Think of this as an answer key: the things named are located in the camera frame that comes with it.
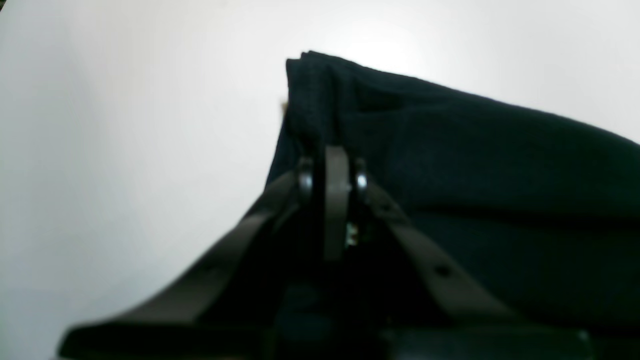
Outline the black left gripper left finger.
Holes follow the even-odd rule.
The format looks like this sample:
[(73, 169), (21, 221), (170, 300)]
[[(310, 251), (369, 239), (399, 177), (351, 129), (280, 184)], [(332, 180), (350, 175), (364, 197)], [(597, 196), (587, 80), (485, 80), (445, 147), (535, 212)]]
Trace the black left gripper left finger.
[(281, 230), (314, 196), (310, 157), (268, 184), (239, 223), (150, 299), (70, 328), (60, 360), (271, 360), (294, 246)]

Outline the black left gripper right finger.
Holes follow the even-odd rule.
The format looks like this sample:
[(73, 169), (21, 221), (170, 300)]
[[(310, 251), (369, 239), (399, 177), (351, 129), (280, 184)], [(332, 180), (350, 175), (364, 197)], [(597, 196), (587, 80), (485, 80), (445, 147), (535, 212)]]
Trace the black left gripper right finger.
[(450, 328), (382, 333), (393, 360), (589, 360), (589, 334), (536, 324), (497, 299), (427, 235), (371, 180), (362, 159), (341, 146), (325, 150), (325, 260), (345, 257), (348, 217), (369, 210), (409, 257)]

